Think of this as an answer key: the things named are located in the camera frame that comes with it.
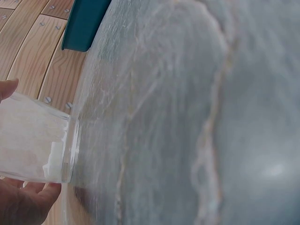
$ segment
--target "clear plastic cup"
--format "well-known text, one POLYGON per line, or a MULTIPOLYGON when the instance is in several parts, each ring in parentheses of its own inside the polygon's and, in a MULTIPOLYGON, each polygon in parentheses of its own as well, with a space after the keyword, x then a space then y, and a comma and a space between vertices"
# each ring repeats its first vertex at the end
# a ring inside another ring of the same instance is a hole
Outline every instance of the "clear plastic cup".
POLYGON ((78 123, 68 114, 14 93, 0 104, 0 175, 36 182, 69 182, 78 123))

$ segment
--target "teal object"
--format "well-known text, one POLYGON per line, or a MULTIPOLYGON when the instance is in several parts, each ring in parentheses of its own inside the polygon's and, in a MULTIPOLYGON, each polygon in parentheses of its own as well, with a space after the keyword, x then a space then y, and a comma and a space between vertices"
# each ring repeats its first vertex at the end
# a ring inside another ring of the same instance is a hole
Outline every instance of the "teal object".
POLYGON ((62 50, 86 52, 92 45, 111 0, 75 0, 62 41, 62 50))

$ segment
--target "gray marble surface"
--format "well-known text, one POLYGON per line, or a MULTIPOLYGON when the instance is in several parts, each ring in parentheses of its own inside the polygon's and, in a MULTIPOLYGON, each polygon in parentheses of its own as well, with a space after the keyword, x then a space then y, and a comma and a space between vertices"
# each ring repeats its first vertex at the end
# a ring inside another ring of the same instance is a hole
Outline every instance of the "gray marble surface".
POLYGON ((99 225, 300 224, 300 2, 112 0, 73 117, 99 225))

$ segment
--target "wooden deck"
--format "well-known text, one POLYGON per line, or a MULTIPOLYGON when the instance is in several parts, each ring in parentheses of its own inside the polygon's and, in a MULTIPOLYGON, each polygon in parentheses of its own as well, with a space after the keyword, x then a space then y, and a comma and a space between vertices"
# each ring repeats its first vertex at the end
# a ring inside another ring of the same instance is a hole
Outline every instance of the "wooden deck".
MULTIPOLYGON (((74 0, 0 0, 0 80, 18 92, 71 112, 86 53, 61 50, 74 0)), ((62 225, 61 197, 44 225, 62 225)))

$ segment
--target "human hand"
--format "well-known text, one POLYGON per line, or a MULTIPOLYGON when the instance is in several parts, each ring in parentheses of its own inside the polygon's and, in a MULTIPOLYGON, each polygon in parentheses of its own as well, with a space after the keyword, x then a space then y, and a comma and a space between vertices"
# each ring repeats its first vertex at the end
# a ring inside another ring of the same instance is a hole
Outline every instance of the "human hand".
MULTIPOLYGON (((0 81, 0 102, 11 96, 18 86, 18 79, 0 81)), ((61 184, 29 182, 4 178, 0 180, 0 224, 42 224, 61 191, 61 184)))

